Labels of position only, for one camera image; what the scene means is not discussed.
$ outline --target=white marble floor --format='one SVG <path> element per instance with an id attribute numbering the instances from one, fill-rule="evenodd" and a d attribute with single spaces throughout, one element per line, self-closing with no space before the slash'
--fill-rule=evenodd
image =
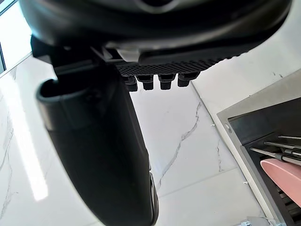
<path id="1" fill-rule="evenodd" d="M 54 77 L 32 56 L 0 78 L 0 225 L 102 225 L 80 199 L 44 130 L 34 92 Z M 192 87 L 131 94 L 158 189 L 158 226 L 232 226 L 263 216 Z"/>

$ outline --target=black vent grille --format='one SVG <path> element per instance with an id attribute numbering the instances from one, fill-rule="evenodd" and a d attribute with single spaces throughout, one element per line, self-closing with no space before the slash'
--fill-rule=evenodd
<path id="1" fill-rule="evenodd" d="M 193 73 L 204 71 L 221 60 L 223 59 L 218 58 L 206 61 L 172 62 L 163 65 L 139 65 L 138 63 L 127 63 L 116 65 L 116 67 L 123 76 Z"/>

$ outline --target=screw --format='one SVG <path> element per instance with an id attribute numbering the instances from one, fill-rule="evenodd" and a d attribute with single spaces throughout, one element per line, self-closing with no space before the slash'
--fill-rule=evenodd
<path id="1" fill-rule="evenodd" d="M 229 133 L 232 133 L 232 130 L 228 124 L 225 124 L 226 129 L 228 130 Z"/>

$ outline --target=black plastic casing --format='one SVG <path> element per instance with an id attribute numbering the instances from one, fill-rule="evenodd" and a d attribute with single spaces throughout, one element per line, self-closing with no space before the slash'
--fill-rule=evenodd
<path id="1" fill-rule="evenodd" d="M 44 82 L 37 100 L 45 126 L 72 183 L 108 226 L 150 226 L 158 198 L 149 156 L 125 84 Z"/>

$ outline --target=metal rod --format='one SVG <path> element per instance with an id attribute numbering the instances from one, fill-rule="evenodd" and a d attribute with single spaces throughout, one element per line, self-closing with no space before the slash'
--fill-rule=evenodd
<path id="1" fill-rule="evenodd" d="M 254 147 L 250 147 L 250 150 L 261 153 L 261 154 L 265 154 L 265 155 L 268 155 L 268 156 L 271 156 L 271 157 L 275 157 L 275 153 L 272 153 L 272 152 L 266 152 L 264 150 L 257 149 L 257 148 L 254 148 Z"/>
<path id="2" fill-rule="evenodd" d="M 263 143 L 265 145 L 270 145 L 270 146 L 275 146 L 275 147 L 284 147 L 284 148 L 289 148 L 289 149 L 294 149 L 294 148 L 301 149 L 300 145 L 289 145 L 289 144 L 282 144 L 282 143 L 269 142 L 269 141 L 265 141 Z"/>
<path id="3" fill-rule="evenodd" d="M 266 152 L 266 151 L 261 150 L 261 149 L 257 149 L 257 148 L 250 147 L 250 150 L 251 150 L 251 151 L 258 152 L 258 153 L 261 153 L 261 154 L 265 154 L 265 155 L 268 155 L 268 156 L 271 156 L 271 157 L 275 157 L 275 153 Z M 290 157 L 283 156 L 283 157 L 282 157 L 282 160 L 283 160 L 283 161 L 286 161 L 286 162 L 290 162 L 290 163 L 296 164 L 296 165 L 298 165 L 298 166 L 301 166 L 301 161 L 300 161 L 300 160 L 297 160 L 297 159 L 294 159 L 294 158 L 290 158 Z"/>
<path id="4" fill-rule="evenodd" d="M 278 136 L 278 138 L 286 138 L 292 140 L 301 140 L 301 137 L 290 137 L 290 136 Z"/>
<path id="5" fill-rule="evenodd" d="M 290 162 L 290 163 L 296 164 L 296 165 L 298 165 L 298 166 L 301 166 L 301 161 L 300 161 L 300 160 L 297 160 L 297 159 L 293 159 L 293 158 L 290 158 L 290 157 L 285 157 L 285 156 L 283 156 L 283 157 L 282 157 L 282 160 L 283 160 L 283 161 L 286 161 L 286 162 Z"/>
<path id="6" fill-rule="evenodd" d="M 284 153 L 293 154 L 298 157 L 301 156 L 301 152 L 295 152 L 295 151 L 293 151 L 293 149 L 285 149 Z"/>

